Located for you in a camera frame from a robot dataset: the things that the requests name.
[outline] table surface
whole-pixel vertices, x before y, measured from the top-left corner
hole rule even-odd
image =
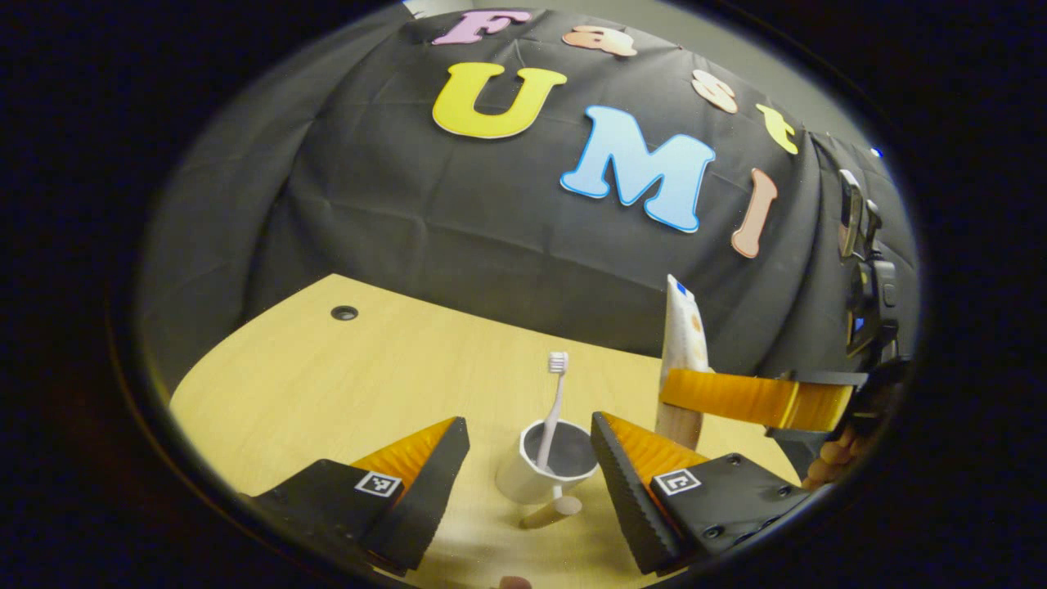
[[[331,310],[351,305],[352,321]],[[519,432],[544,418],[570,354],[561,420],[606,411],[653,430],[661,361],[512,327],[332,274],[229,336],[176,390],[186,437],[235,490],[262,494],[315,460],[351,463],[437,422],[466,418],[471,449],[421,566],[421,587],[644,587],[599,471],[571,495],[581,514],[522,530],[538,506],[494,485]],[[753,424],[706,416],[697,451],[738,452],[794,484],[781,449]]]

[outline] toothpaste tube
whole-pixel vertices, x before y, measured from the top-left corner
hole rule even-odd
[[[662,341],[662,377],[659,392],[665,386],[670,370],[715,372],[709,367],[706,331],[701,323],[694,294],[672,274],[668,275],[665,309],[665,336]],[[659,404],[654,431],[689,449],[697,446],[701,414],[669,405]]]

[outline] letter m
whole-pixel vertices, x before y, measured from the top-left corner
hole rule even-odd
[[[659,222],[694,232],[698,228],[694,207],[701,176],[706,165],[716,159],[712,148],[694,137],[674,135],[648,152],[640,124],[631,114],[605,106],[591,106],[585,114],[593,119],[593,132],[578,167],[563,174],[560,184],[571,191],[603,198],[610,191],[603,174],[614,162],[618,197],[629,206],[661,179],[662,185],[644,203],[644,210]]]

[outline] white cup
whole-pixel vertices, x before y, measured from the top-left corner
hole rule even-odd
[[[555,488],[566,493],[599,468],[588,432],[560,420],[549,452],[549,468],[555,474],[539,471],[535,460],[544,430],[545,423],[539,420],[520,432],[494,476],[502,495],[517,503],[548,503],[555,498]]]

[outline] black cloth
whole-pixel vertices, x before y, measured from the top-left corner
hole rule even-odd
[[[844,353],[850,273],[837,251],[841,188],[826,152],[879,204],[888,256],[905,270],[901,304],[913,321],[903,325],[903,341],[911,337],[915,246],[878,158],[806,132],[782,105],[674,43],[601,19],[532,14],[465,45],[430,43],[459,14],[363,21],[291,58],[216,118],[174,172],[147,242],[139,325],[169,387],[239,326],[332,272],[654,357],[672,273],[695,293],[717,371],[854,369],[861,359]],[[623,30],[638,54],[563,43],[580,24]],[[552,69],[567,82],[522,133],[465,137],[432,119],[447,68],[460,62],[506,67],[480,95],[480,112],[511,106],[519,68]],[[698,96],[693,69],[728,83],[739,112]],[[771,138],[756,104],[782,112],[798,155]],[[696,232],[646,216],[640,200],[658,184],[623,206],[610,166],[603,199],[559,184],[588,139],[591,105],[632,114],[648,150],[681,133],[715,150]],[[779,196],[760,252],[748,258],[730,240],[749,205],[753,167],[771,176]]]

